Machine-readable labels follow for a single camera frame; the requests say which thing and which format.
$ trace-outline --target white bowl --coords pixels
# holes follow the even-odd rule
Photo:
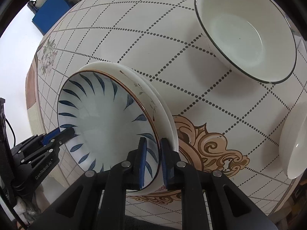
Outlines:
[[[99,172],[102,166],[107,170],[125,160],[145,136],[149,150],[144,188],[133,195],[162,186],[159,140],[168,138],[178,151],[178,137],[176,141],[164,107],[151,88],[132,70],[110,62],[88,64],[68,80],[59,96],[58,122],[61,130],[65,125],[76,126],[77,136],[66,147],[79,166],[85,171]]]
[[[174,151],[177,151],[179,150],[179,141],[178,141],[178,134],[177,134],[177,129],[176,129],[176,125],[175,125],[175,121],[172,117],[172,113],[171,111],[169,110],[166,102],[164,101],[164,99],[161,97],[161,95],[158,93],[158,91],[156,90],[156,88],[154,88],[154,86],[147,80],[145,79],[141,74],[138,74],[137,72],[135,72],[139,77],[142,78],[142,80],[150,87],[150,89],[154,92],[154,94],[157,96],[157,98],[159,99],[161,105],[163,106],[166,114],[167,114],[167,117],[168,117],[168,120],[171,124],[171,128],[172,128],[172,131],[173,131],[173,135],[174,135],[174,143],[173,143],[173,150]]]
[[[195,11],[210,50],[228,68],[274,84],[293,72],[294,37],[271,0],[195,0]]]
[[[297,178],[307,168],[307,102],[297,103],[283,125],[279,156],[284,173]]]

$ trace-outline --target white tablecloth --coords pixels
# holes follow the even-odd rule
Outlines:
[[[291,182],[282,171],[278,143],[291,109],[307,101],[304,45],[295,38],[297,64],[291,77],[264,85],[227,69],[202,33],[194,0],[81,1],[37,52],[45,128],[58,127],[56,102],[70,75],[99,60],[126,65],[150,80],[165,99],[182,159],[198,169],[223,170],[268,215]],[[47,44],[52,58],[44,62]],[[68,150],[62,148],[60,155],[71,184],[82,171]],[[127,197],[126,214],[181,228],[179,197],[178,191],[164,190]]]

